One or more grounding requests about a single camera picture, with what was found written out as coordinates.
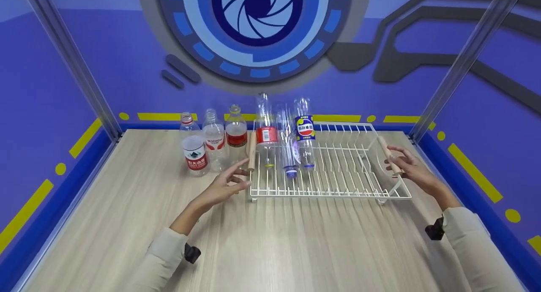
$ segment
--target white sleeve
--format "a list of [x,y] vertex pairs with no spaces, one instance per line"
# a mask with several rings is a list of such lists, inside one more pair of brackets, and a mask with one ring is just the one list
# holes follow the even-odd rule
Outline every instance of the white sleeve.
[[160,292],[184,257],[188,237],[166,228],[152,242],[125,292]]
[[465,207],[443,213],[443,229],[458,256],[472,292],[520,292],[522,285],[479,217]]

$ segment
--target wooden handle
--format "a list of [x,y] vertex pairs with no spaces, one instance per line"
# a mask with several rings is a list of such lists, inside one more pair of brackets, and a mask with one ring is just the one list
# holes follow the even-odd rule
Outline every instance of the wooden handle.
[[[389,157],[391,156],[391,151],[387,148],[387,142],[385,141],[385,139],[382,136],[378,136],[377,141],[379,142],[379,145],[381,146],[381,149],[385,153],[385,157],[388,160]],[[391,169],[393,170],[395,175],[401,175],[402,174],[402,169],[400,169],[400,167],[398,167],[398,165],[392,163],[390,160],[389,160],[389,165],[391,166]]]
[[255,131],[250,133],[250,138],[248,141],[248,157],[250,158],[250,161],[248,161],[248,170],[249,171],[255,171]]

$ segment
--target metal frame pole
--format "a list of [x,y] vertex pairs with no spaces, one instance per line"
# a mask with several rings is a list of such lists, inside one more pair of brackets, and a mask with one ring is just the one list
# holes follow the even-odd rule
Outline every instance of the metal frame pole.
[[492,0],[409,136],[419,142],[518,0]]
[[52,0],[28,0],[28,2],[56,50],[64,59],[88,103],[97,117],[100,118],[107,135],[115,142],[122,134],[120,125],[116,121]]

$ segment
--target empty plastic bottle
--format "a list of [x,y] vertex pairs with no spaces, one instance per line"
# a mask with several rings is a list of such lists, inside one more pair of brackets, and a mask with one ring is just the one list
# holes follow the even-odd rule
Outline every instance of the empty plastic bottle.
[[203,132],[189,112],[182,113],[180,122],[180,136],[188,174],[194,177],[204,176],[209,167]]
[[276,159],[276,146],[278,145],[278,135],[276,126],[272,119],[271,104],[266,93],[257,96],[257,118],[256,118],[256,139],[259,159],[268,169],[274,167]]
[[227,151],[224,129],[224,123],[218,118],[216,111],[207,109],[203,123],[203,134],[205,135],[210,170],[213,172],[221,172],[226,168]]
[[305,98],[295,100],[295,125],[301,164],[306,170],[312,171],[315,168],[315,130],[309,103],[310,100]]
[[248,157],[246,144],[248,143],[248,134],[246,121],[240,115],[240,107],[232,105],[230,107],[230,117],[226,122],[226,140],[230,147],[230,163],[234,164]]
[[276,111],[276,124],[278,125],[278,141],[280,147],[280,160],[287,178],[297,177],[299,168],[299,146],[295,140],[295,125],[292,123],[291,113],[286,105],[280,105]]

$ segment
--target human hand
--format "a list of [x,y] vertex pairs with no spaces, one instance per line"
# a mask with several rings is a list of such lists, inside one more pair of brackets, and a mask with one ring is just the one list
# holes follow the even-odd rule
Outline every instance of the human hand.
[[249,181],[244,181],[239,176],[248,176],[248,171],[239,169],[239,167],[247,163],[249,159],[237,162],[230,168],[220,173],[214,181],[210,183],[199,196],[192,200],[192,204],[201,210],[202,213],[206,213],[214,205],[228,200],[233,194],[238,194],[241,190],[250,186]]
[[404,154],[400,157],[391,156],[389,159],[404,171],[402,177],[415,182],[425,193],[434,197],[442,191],[442,188],[446,188],[421,160],[415,157],[410,151],[403,147],[392,145],[388,145],[387,148]]

